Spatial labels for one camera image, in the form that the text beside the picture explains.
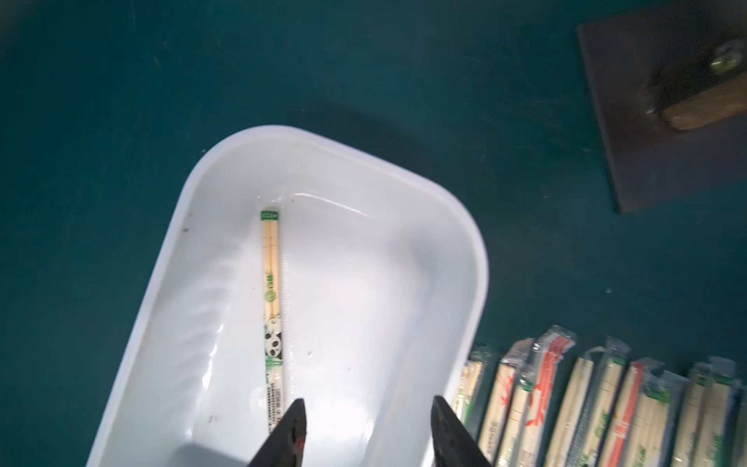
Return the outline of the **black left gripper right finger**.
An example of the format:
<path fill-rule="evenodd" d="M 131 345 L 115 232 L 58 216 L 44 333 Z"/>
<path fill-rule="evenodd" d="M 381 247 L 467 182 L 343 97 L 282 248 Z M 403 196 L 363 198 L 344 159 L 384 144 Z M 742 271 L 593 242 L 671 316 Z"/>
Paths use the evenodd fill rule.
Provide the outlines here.
<path fill-rule="evenodd" d="M 475 440 L 442 396 L 433 399 L 430 425 L 435 466 L 490 467 Z"/>

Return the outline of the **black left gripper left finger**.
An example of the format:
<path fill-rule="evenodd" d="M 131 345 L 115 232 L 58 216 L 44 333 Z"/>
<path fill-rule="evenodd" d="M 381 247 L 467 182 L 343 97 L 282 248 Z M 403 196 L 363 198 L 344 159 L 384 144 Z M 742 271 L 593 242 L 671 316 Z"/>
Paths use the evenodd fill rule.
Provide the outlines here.
<path fill-rule="evenodd" d="M 307 439 L 305 400 L 289 406 L 248 467 L 301 467 Z"/>

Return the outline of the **chopsticks pair thirteenth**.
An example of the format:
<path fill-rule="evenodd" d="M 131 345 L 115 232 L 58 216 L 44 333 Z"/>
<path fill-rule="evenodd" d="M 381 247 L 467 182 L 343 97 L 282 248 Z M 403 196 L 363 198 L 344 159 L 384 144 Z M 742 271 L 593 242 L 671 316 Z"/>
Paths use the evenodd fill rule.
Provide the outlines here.
<path fill-rule="evenodd" d="M 490 464 L 494 463 L 498 454 L 515 379 L 529 358 L 533 342 L 533 338 L 515 342 L 499 361 L 478 441 L 482 454 Z"/>

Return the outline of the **chopsticks pair twelfth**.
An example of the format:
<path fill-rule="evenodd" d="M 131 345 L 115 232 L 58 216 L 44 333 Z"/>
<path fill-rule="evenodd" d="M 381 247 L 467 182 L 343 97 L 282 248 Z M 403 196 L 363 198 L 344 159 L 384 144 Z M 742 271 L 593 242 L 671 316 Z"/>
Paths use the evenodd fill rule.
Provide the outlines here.
<path fill-rule="evenodd" d="M 537 370 L 534 364 L 527 364 L 519 379 L 513 393 L 510 413 L 505 423 L 502 442 L 496 466 L 517 466 L 519 452 L 521 451 L 521 439 L 531 406 L 531 399 L 537 379 Z"/>

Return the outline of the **chopsticks pair fourteenth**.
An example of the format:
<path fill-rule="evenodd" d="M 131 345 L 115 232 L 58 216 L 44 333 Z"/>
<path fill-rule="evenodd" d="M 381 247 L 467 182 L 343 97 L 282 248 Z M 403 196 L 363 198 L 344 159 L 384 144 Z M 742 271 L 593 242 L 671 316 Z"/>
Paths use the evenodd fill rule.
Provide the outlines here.
<path fill-rule="evenodd" d="M 487 346 L 477 346 L 470 352 L 462 367 L 462 373 L 451 408 L 457 418 L 466 424 L 472 412 L 472 406 L 480 391 L 486 367 L 492 358 L 492 351 Z"/>

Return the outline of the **chopsticks pair eleventh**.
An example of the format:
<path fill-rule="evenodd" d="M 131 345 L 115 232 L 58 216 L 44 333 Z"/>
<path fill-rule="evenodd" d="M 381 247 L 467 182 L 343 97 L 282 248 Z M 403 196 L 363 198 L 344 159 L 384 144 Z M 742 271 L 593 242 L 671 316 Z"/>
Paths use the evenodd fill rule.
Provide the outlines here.
<path fill-rule="evenodd" d="M 602 346 L 591 348 L 578 357 L 574 364 L 546 453 L 546 467 L 564 467 L 566 465 L 593 374 L 593 356 L 603 351 Z"/>

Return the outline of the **chopsticks pair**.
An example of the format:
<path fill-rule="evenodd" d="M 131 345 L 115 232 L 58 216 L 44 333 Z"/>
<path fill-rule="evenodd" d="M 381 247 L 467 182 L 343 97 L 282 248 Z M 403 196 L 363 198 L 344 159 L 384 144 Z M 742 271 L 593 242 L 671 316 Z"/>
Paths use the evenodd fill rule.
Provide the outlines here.
<path fill-rule="evenodd" d="M 635 406 L 632 430 L 624 444 L 622 466 L 657 467 L 665 464 L 687 383 L 686 377 L 669 371 L 660 376 L 645 377 Z"/>
<path fill-rule="evenodd" d="M 614 412 L 608 426 L 601 455 L 597 462 L 601 467 L 622 465 L 624 445 L 636 408 L 638 396 L 646 377 L 659 369 L 663 363 L 650 357 L 644 357 L 630 364 L 622 382 Z"/>
<path fill-rule="evenodd" d="M 696 433 L 692 466 L 722 466 L 729 414 L 741 381 L 735 377 L 735 362 L 709 356 L 694 381 Z"/>
<path fill-rule="evenodd" d="M 614 337 L 607 338 L 601 359 L 591 376 L 566 466 L 597 465 L 629 353 L 630 347 L 625 342 Z"/>

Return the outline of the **chopsticks red print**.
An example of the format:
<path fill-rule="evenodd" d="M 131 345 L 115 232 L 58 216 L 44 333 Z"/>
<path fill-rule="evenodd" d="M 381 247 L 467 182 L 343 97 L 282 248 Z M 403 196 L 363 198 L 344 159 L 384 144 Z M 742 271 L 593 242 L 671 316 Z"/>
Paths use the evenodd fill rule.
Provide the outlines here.
<path fill-rule="evenodd" d="M 575 344 L 576 335 L 573 332 L 554 325 L 533 346 L 530 360 L 533 370 L 532 388 L 527 411 L 523 416 L 517 466 L 538 465 L 540 445 L 547 424 L 547 412 L 552 399 L 558 364 L 564 354 Z"/>

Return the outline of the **white plastic storage box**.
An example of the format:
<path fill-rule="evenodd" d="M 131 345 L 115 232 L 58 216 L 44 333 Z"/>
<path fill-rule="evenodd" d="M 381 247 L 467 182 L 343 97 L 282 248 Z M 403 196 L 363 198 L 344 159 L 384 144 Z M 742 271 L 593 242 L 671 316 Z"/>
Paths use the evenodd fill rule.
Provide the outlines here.
<path fill-rule="evenodd" d="M 244 466 L 268 437 L 261 213 L 279 213 L 284 398 L 307 466 L 428 466 L 482 315 L 466 208 L 397 165 L 289 126 L 210 149 L 187 179 L 91 466 Z"/>

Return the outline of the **chopsticks pair fifteenth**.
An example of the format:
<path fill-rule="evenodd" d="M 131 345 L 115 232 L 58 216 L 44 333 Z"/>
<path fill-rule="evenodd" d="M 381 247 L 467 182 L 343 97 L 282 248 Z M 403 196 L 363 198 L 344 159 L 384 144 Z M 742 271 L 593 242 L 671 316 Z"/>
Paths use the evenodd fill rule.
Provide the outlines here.
<path fill-rule="evenodd" d="M 689 373 L 689 383 L 683 396 L 670 463 L 672 467 L 692 465 L 701 413 L 710 383 L 711 365 L 706 362 L 694 364 Z"/>

